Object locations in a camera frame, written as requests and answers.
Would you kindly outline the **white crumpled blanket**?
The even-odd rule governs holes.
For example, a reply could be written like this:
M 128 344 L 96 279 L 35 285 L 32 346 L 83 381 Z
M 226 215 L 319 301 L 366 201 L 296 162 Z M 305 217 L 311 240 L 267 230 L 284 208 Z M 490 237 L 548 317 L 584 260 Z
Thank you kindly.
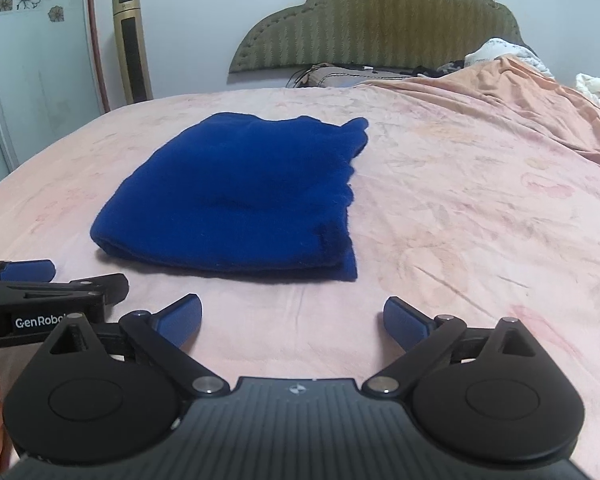
M 534 68 L 543 76 L 553 78 L 552 72 L 542 60 L 528 47 L 513 44 L 503 38 L 490 38 L 475 52 L 471 52 L 464 58 L 464 66 L 469 67 L 482 62 L 494 61 L 502 56 L 513 56 Z

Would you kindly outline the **brown patterned pillow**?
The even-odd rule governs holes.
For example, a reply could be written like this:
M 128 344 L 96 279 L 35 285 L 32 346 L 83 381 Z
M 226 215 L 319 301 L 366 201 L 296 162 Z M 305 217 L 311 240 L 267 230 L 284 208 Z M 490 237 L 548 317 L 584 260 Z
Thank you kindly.
M 344 67 L 322 63 L 305 70 L 294 81 L 294 88 L 350 88 L 368 80 L 401 80 L 413 77 L 411 70 Z

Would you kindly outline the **dark clothes pile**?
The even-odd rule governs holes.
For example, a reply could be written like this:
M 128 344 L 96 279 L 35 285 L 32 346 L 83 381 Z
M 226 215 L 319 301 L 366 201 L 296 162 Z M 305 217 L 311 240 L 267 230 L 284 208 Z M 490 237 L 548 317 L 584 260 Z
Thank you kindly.
M 465 62 L 462 60 L 445 63 L 437 68 L 429 68 L 425 66 L 417 66 L 412 69 L 414 77 L 441 78 L 458 72 L 465 67 Z

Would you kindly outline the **blue knit garment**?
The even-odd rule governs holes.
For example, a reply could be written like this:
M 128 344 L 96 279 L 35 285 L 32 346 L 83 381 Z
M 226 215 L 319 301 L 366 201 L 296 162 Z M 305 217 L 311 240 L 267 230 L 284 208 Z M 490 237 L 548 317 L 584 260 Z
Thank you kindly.
M 137 167 L 99 211 L 110 257 L 195 272 L 353 282 L 352 162 L 363 117 L 214 114 Z

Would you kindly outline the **white flowered wardrobe door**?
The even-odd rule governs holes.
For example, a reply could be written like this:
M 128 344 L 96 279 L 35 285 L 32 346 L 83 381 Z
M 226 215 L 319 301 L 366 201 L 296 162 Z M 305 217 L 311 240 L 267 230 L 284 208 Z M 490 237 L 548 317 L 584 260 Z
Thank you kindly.
M 0 181 L 104 110 L 87 0 L 0 0 Z

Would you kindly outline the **pink floral bed sheet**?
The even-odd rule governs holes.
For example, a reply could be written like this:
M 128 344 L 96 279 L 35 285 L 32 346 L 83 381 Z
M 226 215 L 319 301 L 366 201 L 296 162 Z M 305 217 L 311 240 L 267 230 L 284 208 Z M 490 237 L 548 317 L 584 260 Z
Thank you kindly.
M 120 183 L 221 112 L 368 122 L 349 209 L 352 283 L 249 283 L 112 260 L 90 237 Z M 364 379 L 400 354 L 398 296 L 472 326 L 519 318 L 585 404 L 573 457 L 600 479 L 600 111 L 511 58 L 445 79 L 174 96 L 95 119 L 0 182 L 0 260 L 50 259 L 59 281 L 121 272 L 116 315 L 193 292 L 190 354 L 227 380 Z

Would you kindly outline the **olive padded headboard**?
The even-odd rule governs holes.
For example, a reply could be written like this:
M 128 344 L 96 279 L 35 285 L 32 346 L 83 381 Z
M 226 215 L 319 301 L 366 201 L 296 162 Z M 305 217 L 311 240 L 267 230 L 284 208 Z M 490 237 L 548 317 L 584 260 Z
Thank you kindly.
M 230 72 L 320 63 L 436 68 L 491 38 L 522 41 L 514 14 L 494 0 L 306 0 L 255 24 Z

